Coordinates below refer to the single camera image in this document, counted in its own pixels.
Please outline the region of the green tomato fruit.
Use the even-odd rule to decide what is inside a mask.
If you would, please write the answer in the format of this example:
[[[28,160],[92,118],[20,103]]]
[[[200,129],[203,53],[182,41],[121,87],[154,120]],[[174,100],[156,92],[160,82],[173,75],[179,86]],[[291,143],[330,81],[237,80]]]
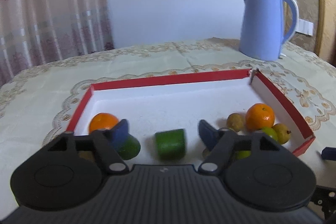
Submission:
[[[271,127],[263,127],[261,129],[259,129],[259,131],[261,133],[265,133],[266,135],[268,135],[269,137],[271,137],[272,139],[274,139],[275,141],[278,141],[278,136],[277,133],[274,129],[272,129]]]
[[[235,153],[236,160],[245,159],[250,156],[251,156],[251,151],[236,151]]]

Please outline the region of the small orange mandarin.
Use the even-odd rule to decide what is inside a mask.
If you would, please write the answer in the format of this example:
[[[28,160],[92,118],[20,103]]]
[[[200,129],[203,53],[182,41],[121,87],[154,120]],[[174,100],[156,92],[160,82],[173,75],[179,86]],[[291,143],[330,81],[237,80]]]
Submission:
[[[250,132],[257,131],[263,127],[272,127],[274,122],[275,114],[273,109],[264,103],[254,104],[245,115],[245,126]]]

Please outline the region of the large orange mandarin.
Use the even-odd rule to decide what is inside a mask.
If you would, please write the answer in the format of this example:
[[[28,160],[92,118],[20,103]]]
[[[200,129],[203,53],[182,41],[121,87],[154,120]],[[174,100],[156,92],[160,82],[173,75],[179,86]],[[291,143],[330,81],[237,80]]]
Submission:
[[[109,113],[98,113],[90,121],[88,132],[91,134],[96,130],[109,130],[119,123],[119,119]]]

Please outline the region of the green cucumber end with stem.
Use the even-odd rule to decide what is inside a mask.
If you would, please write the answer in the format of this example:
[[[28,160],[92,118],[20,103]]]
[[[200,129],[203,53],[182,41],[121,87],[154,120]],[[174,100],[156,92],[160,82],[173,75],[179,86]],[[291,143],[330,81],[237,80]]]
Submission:
[[[139,154],[141,145],[136,137],[128,135],[126,141],[116,151],[123,160],[130,160]]]

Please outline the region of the green cucumber cut piece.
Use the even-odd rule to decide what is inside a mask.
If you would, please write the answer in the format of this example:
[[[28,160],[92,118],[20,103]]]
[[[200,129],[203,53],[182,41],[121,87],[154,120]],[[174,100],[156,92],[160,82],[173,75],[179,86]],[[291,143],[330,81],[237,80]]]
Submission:
[[[186,155],[186,137],[183,128],[156,132],[154,139],[160,160],[181,160]]]

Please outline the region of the dark sugarcane piece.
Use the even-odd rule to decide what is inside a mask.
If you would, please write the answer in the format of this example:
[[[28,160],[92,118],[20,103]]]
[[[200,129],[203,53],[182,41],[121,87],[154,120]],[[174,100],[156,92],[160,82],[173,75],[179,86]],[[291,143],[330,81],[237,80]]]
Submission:
[[[91,151],[79,151],[78,156],[82,159],[88,160],[89,162],[96,162],[95,157]]]

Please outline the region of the cream floral tablecloth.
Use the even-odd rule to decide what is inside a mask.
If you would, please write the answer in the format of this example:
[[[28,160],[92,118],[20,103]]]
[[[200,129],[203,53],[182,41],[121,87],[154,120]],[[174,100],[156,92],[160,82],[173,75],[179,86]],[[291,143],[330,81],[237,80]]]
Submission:
[[[320,153],[335,146],[335,67],[292,43],[284,56],[262,63],[238,51],[236,39],[133,46],[44,64],[22,71],[1,87],[1,217],[17,203],[9,181],[17,166],[35,153],[47,135],[70,119],[78,94],[92,80],[135,79],[160,75],[258,68],[290,98],[314,131],[315,141],[302,155],[320,185],[335,187],[335,162]]]

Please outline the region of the red shallow cardboard box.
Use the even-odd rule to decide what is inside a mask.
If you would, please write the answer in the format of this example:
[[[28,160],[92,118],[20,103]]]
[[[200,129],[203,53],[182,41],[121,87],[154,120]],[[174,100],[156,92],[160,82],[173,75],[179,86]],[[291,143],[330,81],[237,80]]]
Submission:
[[[260,71],[239,69],[157,76],[90,84],[67,126],[75,135],[86,135],[91,119],[109,113],[126,119],[130,134],[140,144],[139,154],[128,164],[158,164],[154,134],[182,128],[186,133],[184,164],[199,164],[204,145],[198,123],[204,119],[223,128],[232,113],[245,113],[252,105],[270,106],[277,122],[285,124],[291,138],[285,147],[294,155],[305,153],[314,133],[280,90]]]

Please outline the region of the blue electric kettle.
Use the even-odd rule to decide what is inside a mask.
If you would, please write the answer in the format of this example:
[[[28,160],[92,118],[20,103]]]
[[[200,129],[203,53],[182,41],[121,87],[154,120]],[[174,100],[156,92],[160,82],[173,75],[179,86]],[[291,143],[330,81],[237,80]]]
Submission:
[[[243,0],[245,4],[239,51],[253,59],[276,61],[282,45],[295,34],[299,20],[296,0]],[[284,3],[291,9],[291,25],[285,32]]]

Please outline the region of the pink floral curtain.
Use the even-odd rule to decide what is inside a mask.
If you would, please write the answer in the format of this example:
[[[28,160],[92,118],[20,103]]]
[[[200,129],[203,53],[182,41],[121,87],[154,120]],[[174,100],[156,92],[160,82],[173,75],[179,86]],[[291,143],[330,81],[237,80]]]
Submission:
[[[113,49],[106,0],[1,0],[1,83],[20,71]]]

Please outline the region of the white wall switch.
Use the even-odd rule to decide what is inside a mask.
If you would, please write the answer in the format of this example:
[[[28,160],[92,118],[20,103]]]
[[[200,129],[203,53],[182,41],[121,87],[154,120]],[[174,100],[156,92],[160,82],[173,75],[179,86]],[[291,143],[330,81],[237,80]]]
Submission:
[[[299,19],[296,27],[296,32],[304,34],[306,36],[313,36],[314,23],[304,19]]]

